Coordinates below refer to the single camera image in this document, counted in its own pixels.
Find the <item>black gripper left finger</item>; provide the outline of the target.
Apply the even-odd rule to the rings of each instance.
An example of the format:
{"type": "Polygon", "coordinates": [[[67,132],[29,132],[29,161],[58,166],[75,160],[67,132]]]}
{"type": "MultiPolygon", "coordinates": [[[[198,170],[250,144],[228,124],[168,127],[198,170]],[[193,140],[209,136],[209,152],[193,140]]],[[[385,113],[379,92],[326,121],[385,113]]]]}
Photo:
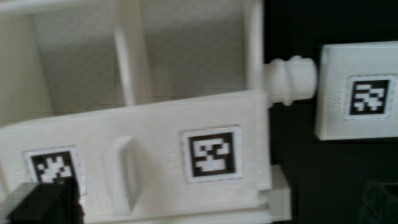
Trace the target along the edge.
{"type": "Polygon", "coordinates": [[[79,183],[26,182],[0,203],[0,224],[84,224],[79,183]]]}

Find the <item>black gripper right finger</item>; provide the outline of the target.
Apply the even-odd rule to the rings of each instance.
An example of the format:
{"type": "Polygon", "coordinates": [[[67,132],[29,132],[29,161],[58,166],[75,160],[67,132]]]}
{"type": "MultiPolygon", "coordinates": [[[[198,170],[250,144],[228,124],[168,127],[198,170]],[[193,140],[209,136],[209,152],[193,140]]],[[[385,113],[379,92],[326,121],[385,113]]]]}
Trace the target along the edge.
{"type": "Polygon", "coordinates": [[[398,183],[367,184],[360,224],[398,224],[398,183]]]}

